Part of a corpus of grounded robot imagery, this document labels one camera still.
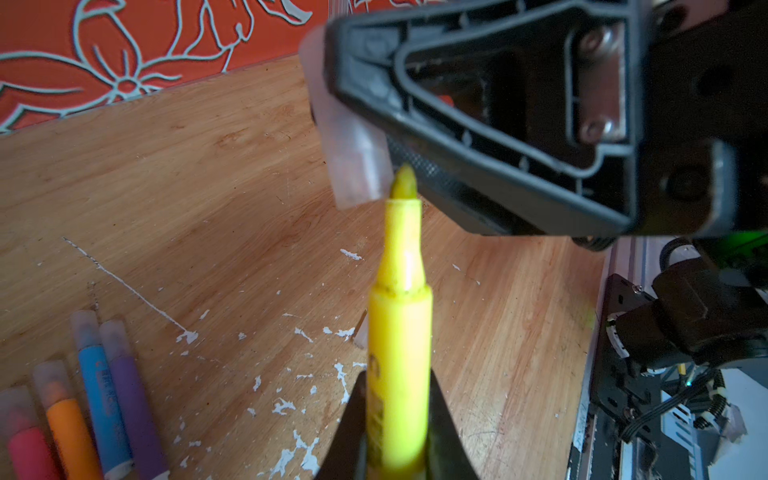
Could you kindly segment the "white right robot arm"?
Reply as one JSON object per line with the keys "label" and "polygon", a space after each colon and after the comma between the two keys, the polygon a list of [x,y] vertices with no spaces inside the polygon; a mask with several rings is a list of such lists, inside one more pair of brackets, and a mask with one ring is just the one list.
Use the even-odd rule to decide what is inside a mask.
{"label": "white right robot arm", "polygon": [[671,236],[626,371],[767,354],[767,5],[457,1],[332,21],[324,79],[468,232]]}

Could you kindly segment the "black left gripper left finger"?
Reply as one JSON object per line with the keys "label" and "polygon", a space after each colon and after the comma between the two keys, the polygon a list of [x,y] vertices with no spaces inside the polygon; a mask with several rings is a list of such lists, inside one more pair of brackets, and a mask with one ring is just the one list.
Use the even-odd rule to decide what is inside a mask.
{"label": "black left gripper left finger", "polygon": [[366,477],[366,376],[359,373],[348,404],[315,480]]}

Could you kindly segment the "orange pen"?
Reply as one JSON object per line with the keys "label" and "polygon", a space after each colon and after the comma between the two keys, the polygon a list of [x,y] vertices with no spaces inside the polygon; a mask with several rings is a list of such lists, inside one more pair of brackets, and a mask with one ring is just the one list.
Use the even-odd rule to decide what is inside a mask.
{"label": "orange pen", "polygon": [[35,366],[33,381],[65,478],[102,479],[98,455],[64,363],[54,360]]}

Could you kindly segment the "yellow pen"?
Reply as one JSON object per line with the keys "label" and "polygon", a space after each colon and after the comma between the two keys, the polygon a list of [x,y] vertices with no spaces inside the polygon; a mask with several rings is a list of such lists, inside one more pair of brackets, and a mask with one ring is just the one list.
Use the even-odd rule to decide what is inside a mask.
{"label": "yellow pen", "polygon": [[385,202],[383,253],[369,296],[369,479],[426,476],[433,293],[421,251],[422,209],[416,174],[403,165]]}

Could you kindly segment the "pink pen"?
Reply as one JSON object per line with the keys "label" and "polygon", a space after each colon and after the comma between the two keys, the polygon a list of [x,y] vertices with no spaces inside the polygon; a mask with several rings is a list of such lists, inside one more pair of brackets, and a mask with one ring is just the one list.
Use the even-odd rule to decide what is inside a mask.
{"label": "pink pen", "polygon": [[1,441],[17,479],[61,479],[27,387],[1,392]]}

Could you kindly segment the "clear pen cap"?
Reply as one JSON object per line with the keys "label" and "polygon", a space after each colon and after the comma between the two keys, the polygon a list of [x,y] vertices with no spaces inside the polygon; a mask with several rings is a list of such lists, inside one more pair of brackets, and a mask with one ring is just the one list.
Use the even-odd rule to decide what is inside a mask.
{"label": "clear pen cap", "polygon": [[387,198],[394,173],[384,132],[328,91],[324,34],[324,26],[311,30],[299,45],[299,59],[335,204],[346,210]]}

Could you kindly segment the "blue pen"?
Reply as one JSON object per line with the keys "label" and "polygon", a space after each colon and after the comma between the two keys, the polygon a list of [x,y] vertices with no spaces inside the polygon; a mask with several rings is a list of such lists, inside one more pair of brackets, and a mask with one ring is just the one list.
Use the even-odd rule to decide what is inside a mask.
{"label": "blue pen", "polygon": [[70,322],[103,476],[123,479],[132,471],[134,461],[96,313],[76,311]]}

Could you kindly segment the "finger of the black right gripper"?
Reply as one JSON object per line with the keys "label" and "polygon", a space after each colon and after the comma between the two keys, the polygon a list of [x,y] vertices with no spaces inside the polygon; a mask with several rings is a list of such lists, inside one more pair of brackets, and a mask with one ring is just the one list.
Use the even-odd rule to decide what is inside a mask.
{"label": "finger of the black right gripper", "polygon": [[386,136],[393,168],[410,165],[418,191],[465,231],[483,236],[540,236],[543,232],[460,182],[404,143]]}
{"label": "finger of the black right gripper", "polygon": [[450,1],[326,28],[330,93],[545,235],[636,214],[638,1]]}

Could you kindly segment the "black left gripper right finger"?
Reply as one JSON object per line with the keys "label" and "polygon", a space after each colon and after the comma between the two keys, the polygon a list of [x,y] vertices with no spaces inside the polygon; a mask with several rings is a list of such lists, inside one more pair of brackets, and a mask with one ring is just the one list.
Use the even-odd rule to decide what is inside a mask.
{"label": "black left gripper right finger", "polygon": [[478,480],[434,371],[430,377],[426,470],[430,480]]}

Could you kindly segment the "purple pen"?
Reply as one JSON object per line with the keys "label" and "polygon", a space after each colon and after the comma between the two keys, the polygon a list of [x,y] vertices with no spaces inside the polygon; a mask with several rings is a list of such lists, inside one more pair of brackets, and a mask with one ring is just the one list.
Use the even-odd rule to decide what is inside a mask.
{"label": "purple pen", "polygon": [[168,479],[170,468],[123,321],[99,327],[135,468],[140,479]]}

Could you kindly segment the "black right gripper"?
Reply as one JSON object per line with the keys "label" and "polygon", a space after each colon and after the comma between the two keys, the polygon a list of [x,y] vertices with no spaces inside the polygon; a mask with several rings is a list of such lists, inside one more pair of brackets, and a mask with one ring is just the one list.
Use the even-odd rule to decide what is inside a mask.
{"label": "black right gripper", "polygon": [[766,2],[635,5],[644,130],[629,234],[766,230]]}

